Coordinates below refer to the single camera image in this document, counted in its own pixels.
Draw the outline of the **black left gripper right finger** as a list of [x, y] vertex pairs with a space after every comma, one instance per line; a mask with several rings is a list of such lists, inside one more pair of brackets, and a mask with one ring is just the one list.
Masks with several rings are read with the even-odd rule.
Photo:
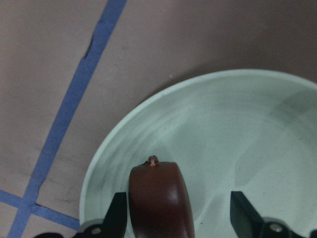
[[230, 222], [238, 238], [259, 238], [264, 219], [241, 191], [230, 194]]

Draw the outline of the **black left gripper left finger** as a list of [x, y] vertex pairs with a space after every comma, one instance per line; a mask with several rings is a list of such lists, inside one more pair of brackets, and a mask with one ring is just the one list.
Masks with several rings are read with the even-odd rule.
[[102, 224], [103, 238], [123, 238], [127, 227], [127, 196], [125, 192], [114, 194]]

